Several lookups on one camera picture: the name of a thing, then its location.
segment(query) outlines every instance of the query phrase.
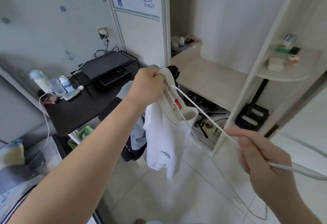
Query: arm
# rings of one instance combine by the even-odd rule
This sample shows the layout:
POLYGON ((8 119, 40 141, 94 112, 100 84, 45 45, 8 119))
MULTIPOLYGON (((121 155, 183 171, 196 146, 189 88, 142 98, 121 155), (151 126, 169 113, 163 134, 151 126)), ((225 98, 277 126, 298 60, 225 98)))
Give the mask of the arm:
POLYGON ((125 99, 31 192, 10 224, 87 223, 146 106, 162 92, 158 69, 140 69, 125 99))
POLYGON ((303 202, 290 171, 270 167, 267 162, 292 166, 290 155, 257 132, 243 129, 226 131, 238 136, 239 162, 257 195, 267 203, 282 224, 322 224, 303 202))

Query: white sweatshirt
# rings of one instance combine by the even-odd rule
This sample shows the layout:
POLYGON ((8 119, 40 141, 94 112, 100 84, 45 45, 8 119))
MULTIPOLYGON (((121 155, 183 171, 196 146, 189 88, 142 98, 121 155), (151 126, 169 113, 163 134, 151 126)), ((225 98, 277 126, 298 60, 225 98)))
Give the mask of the white sweatshirt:
POLYGON ((178 100, 181 112, 192 127, 198 110, 188 107, 177 94, 177 90, 167 85, 175 85, 174 78, 167 68, 159 70, 165 77, 163 94, 149 105, 145 111, 144 130, 147 139, 146 161, 150 168, 160 170, 167 168, 167 177, 173 179, 178 172, 182 154, 188 142, 191 130, 173 104, 167 90, 178 100))

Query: hand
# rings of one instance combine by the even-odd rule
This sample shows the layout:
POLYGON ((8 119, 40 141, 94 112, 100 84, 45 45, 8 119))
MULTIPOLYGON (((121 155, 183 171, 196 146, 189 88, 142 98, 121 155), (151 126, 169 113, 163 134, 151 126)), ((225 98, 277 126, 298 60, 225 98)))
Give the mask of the hand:
POLYGON ((125 99, 137 103, 142 109, 152 104, 162 93, 162 85, 165 77, 156 75, 159 69, 141 68, 135 76, 132 87, 125 99))
POLYGON ((229 129, 226 133, 239 138, 238 159, 257 195, 272 207, 287 200, 301 200, 293 173, 271 167, 267 162, 292 166, 290 155, 255 131, 229 129))

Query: forearm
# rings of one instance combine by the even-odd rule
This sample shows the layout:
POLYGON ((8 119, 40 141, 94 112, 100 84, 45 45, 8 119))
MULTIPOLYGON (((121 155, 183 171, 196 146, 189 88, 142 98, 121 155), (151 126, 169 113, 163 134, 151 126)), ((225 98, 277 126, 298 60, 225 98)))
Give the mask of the forearm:
POLYGON ((10 224, 87 223, 143 111, 133 101, 123 100, 31 192, 10 224))
POLYGON ((269 208, 281 224, 322 224, 300 196, 276 202, 269 208))

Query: black embroidered logo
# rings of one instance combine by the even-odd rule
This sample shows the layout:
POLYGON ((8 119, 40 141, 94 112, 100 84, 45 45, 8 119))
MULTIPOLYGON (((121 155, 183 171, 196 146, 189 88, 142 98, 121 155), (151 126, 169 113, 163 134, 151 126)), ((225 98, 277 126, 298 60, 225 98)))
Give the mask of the black embroidered logo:
POLYGON ((167 158, 169 158, 169 159, 171 158, 171 156, 170 156, 168 153, 166 153, 166 152, 164 152, 164 151, 162 151, 162 150, 161 150, 160 152, 163 153, 164 155, 166 155, 167 158))

